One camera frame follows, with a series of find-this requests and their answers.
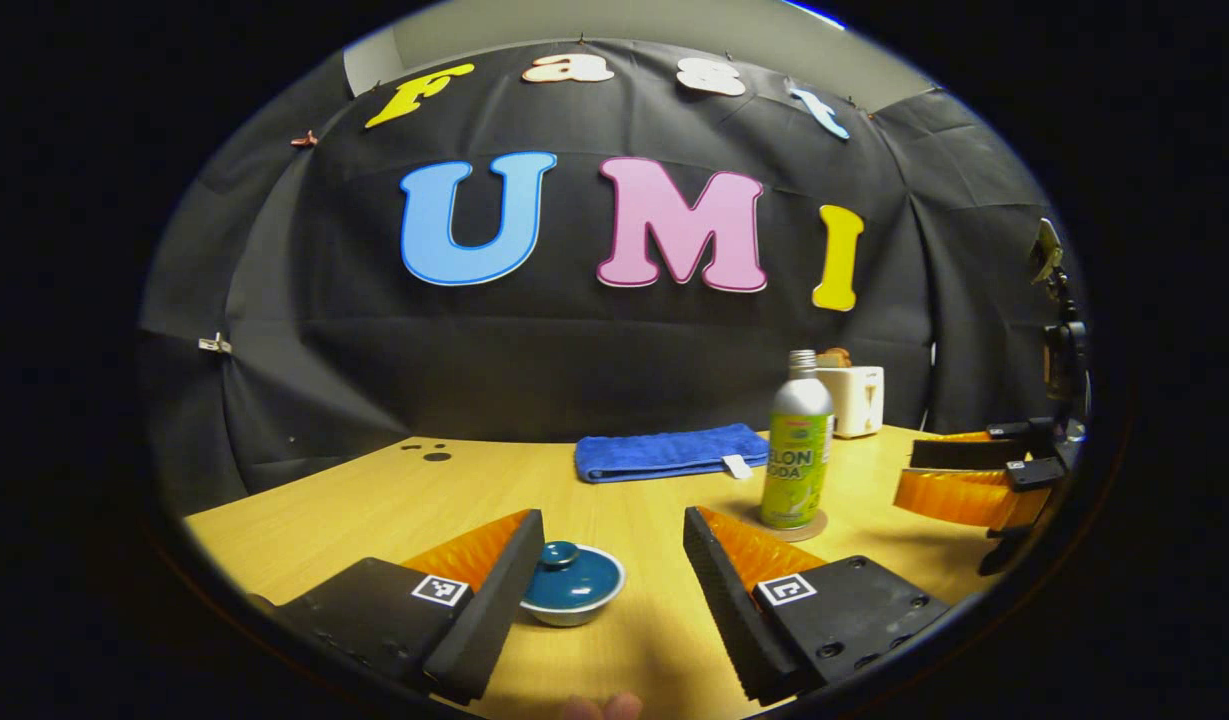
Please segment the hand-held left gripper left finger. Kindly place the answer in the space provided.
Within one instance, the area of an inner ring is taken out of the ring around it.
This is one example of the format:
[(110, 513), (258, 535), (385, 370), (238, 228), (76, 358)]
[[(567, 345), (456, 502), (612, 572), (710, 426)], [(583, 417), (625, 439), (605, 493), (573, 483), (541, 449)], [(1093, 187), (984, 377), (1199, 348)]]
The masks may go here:
[(467, 705), (485, 693), (542, 547), (544, 518), (524, 509), (399, 564), (366, 557), (259, 607), (364, 673)]

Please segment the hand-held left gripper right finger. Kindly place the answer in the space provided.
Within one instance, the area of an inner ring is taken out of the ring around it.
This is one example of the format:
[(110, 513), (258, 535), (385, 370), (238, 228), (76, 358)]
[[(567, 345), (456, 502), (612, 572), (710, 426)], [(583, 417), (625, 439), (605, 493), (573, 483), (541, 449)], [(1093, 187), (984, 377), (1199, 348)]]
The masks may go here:
[(850, 682), (951, 609), (879, 562), (826, 562), (702, 506), (685, 511), (683, 547), (739, 684), (762, 706)]

